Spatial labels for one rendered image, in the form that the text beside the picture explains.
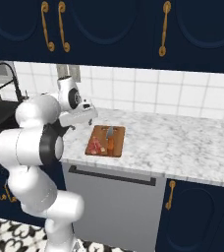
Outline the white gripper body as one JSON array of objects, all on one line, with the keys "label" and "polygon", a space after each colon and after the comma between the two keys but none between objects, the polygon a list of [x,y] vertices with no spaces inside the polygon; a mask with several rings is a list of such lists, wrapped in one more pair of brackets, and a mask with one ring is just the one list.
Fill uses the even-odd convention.
[{"label": "white gripper body", "polygon": [[89,122],[98,116],[98,112],[95,107],[89,109],[79,109],[71,112],[62,112],[59,116],[59,121],[62,127],[70,125],[76,125],[79,123]]}]

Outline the red raw meat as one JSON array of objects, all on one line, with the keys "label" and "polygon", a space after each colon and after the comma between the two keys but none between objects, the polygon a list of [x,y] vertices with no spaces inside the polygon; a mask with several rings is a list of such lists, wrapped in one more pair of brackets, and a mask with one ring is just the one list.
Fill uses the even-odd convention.
[{"label": "red raw meat", "polygon": [[100,139],[95,136],[91,137],[87,145],[86,153],[92,156],[105,155],[106,154],[106,141],[104,139]]}]

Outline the brown wooden cutting board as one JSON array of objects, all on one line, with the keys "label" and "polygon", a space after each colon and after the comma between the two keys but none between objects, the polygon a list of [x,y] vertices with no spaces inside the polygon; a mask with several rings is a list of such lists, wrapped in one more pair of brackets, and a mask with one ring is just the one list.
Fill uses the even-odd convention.
[{"label": "brown wooden cutting board", "polygon": [[[106,141],[106,154],[102,156],[98,156],[98,157],[110,157],[107,154],[107,140],[106,140],[106,134],[107,134],[108,128],[109,127],[107,125],[95,125],[90,135],[90,138],[95,136],[100,139],[104,139]],[[124,126],[113,127],[114,151],[113,151],[112,158],[119,158],[122,155],[125,131],[126,131],[126,128]]]}]

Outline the black curved tap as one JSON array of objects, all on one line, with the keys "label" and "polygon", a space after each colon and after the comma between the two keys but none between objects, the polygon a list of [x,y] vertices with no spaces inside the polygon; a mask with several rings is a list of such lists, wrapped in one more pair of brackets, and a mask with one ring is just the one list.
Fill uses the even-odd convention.
[{"label": "black curved tap", "polygon": [[7,83],[3,84],[2,86],[0,86],[0,91],[2,89],[4,89],[5,87],[7,87],[9,84],[13,84],[15,86],[15,94],[16,94],[18,103],[21,103],[24,100],[28,99],[27,91],[26,91],[25,95],[22,95],[22,92],[21,92],[20,87],[19,87],[18,78],[15,75],[15,72],[14,72],[13,68],[10,66],[10,64],[8,64],[6,62],[0,62],[0,66],[7,66],[9,68],[9,70],[11,71],[11,75],[12,75],[12,79],[9,82],[7,82]]}]

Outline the grey dishwasher door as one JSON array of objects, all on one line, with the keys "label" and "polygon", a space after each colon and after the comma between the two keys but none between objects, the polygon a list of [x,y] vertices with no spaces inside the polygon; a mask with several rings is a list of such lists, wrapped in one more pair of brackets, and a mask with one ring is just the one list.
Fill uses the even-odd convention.
[{"label": "grey dishwasher door", "polygon": [[[84,214],[74,223],[77,237],[135,252],[154,252],[166,180],[142,185],[69,173],[73,164],[63,163],[66,188],[84,199]],[[96,172],[89,166],[79,170]],[[103,174],[129,177],[107,172]],[[144,177],[129,177],[149,180]]]}]

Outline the grey wall socket plate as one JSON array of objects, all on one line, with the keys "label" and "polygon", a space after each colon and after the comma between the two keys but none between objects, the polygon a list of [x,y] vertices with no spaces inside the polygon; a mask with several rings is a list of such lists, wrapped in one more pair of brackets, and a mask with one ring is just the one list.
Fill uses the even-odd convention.
[{"label": "grey wall socket plate", "polygon": [[79,65],[57,64],[56,69],[59,78],[72,76],[77,83],[81,81],[81,70]]}]

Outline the navy wall cupboard door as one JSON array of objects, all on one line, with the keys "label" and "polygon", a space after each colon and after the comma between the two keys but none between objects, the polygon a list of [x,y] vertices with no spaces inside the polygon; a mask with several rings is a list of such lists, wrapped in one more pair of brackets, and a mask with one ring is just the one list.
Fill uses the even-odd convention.
[{"label": "navy wall cupboard door", "polygon": [[0,60],[40,61],[50,53],[42,20],[42,2],[0,0]]},{"label": "navy wall cupboard door", "polygon": [[160,57],[165,1],[155,4],[153,67],[224,73],[224,0],[169,0],[166,54]]},{"label": "navy wall cupboard door", "polygon": [[109,67],[149,68],[154,41],[154,0],[57,0],[63,1],[64,63]]}]

